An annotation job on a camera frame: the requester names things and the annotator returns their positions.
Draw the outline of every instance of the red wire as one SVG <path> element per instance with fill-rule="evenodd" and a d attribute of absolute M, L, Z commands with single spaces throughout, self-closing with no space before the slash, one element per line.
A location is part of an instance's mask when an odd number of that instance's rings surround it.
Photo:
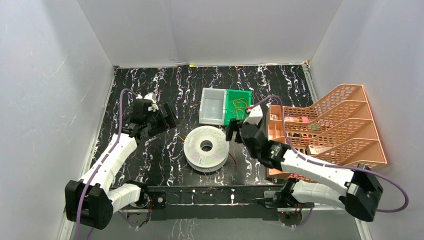
<path fill-rule="evenodd" d="M 228 153 L 231 157 L 232 157 L 232 159 L 234 160 L 234 164 L 237 166 L 237 161 L 236 161 L 236 159 L 233 157 L 233 155 L 231 154 L 231 153 Z"/>
<path fill-rule="evenodd" d="M 296 213 L 298 211 L 299 204 L 296 204 L 296 209 L 292 213 Z"/>

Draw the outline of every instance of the spool hole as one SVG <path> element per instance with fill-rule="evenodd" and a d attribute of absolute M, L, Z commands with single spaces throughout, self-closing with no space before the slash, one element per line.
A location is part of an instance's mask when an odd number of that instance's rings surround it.
<path fill-rule="evenodd" d="M 212 149 L 212 142 L 209 140 L 204 140 L 200 143 L 200 149 L 204 152 L 209 152 Z"/>

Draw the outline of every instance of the orange desk organizer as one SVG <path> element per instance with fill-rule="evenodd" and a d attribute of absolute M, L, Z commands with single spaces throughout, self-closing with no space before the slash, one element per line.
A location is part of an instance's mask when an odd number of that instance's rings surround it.
<path fill-rule="evenodd" d="M 375 169 L 387 164 L 362 85 L 342 84 L 309 107 L 284 106 L 283 111 L 285 117 L 308 117 L 310 120 L 285 122 L 286 132 L 291 133 L 288 138 L 295 148 L 305 152 L 308 145 L 331 147 L 314 157 L 337 165 L 365 164 Z M 268 139 L 286 144 L 280 106 L 269 107 L 266 124 Z M 304 137 L 293 137 L 293 134 Z M 276 169 L 268 169 L 267 176 L 312 182 L 301 175 Z"/>

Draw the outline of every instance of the white arm segment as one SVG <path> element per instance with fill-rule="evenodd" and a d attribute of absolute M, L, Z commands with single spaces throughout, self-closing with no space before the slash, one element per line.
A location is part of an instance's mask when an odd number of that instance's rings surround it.
<path fill-rule="evenodd" d="M 113 151 L 109 153 L 110 149 L 117 141 L 117 138 L 117 134 L 112 136 L 112 140 L 106 150 L 101 154 L 100 158 L 95 162 L 90 170 L 81 177 L 81 179 L 83 179 L 83 183 L 86 184 L 97 166 L 101 165 L 90 185 L 94 186 L 95 184 L 100 184 L 100 188 L 102 188 L 106 194 L 109 192 L 112 181 L 115 179 L 116 174 L 124 164 L 125 160 L 127 160 L 128 156 L 137 148 L 136 140 L 128 134 L 122 133 L 120 135 L 119 143 L 115 146 Z M 108 155 L 108 157 L 102 163 L 102 159 L 106 155 Z"/>
<path fill-rule="evenodd" d="M 262 113 L 261 106 L 256 106 L 250 110 L 249 116 L 246 117 L 243 123 L 258 125 L 263 116 L 264 114 Z"/>
<path fill-rule="evenodd" d="M 107 193 L 107 197 L 112 201 L 113 213 L 121 208 L 135 203 L 140 199 L 141 188 L 134 184 L 125 183 Z"/>
<path fill-rule="evenodd" d="M 304 155 L 306 159 L 314 162 L 322 163 L 325 165 L 333 165 L 326 161 L 319 160 L 312 156 Z M 281 168 L 285 172 L 300 174 L 306 178 L 312 179 L 321 183 L 329 188 L 335 190 L 338 196 L 346 196 L 348 188 L 345 186 L 346 182 L 351 182 L 354 172 L 348 169 L 329 168 L 318 166 L 297 157 L 295 152 L 287 150 L 284 154 L 284 161 L 281 162 Z"/>
<path fill-rule="evenodd" d="M 291 195 L 299 203 L 319 203 L 345 209 L 345 205 L 339 200 L 340 194 L 320 183 L 300 180 L 294 185 Z"/>

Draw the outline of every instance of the item in organizer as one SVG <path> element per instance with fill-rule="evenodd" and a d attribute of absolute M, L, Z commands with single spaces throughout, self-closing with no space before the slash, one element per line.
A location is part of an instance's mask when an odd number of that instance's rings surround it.
<path fill-rule="evenodd" d="M 317 154 L 323 153 L 327 150 L 330 150 L 331 147 L 330 146 L 308 145 L 307 149 L 308 149 L 309 154 L 317 155 Z"/>
<path fill-rule="evenodd" d="M 271 120 L 278 120 L 276 114 L 270 114 L 269 115 L 269 119 L 271 119 Z"/>
<path fill-rule="evenodd" d="M 307 116 L 285 116 L 284 121 L 286 122 L 309 122 Z"/>
<path fill-rule="evenodd" d="M 309 124 L 307 126 L 307 128 L 309 129 L 309 131 L 320 131 L 321 130 L 321 126 L 318 125 L 316 122 Z"/>

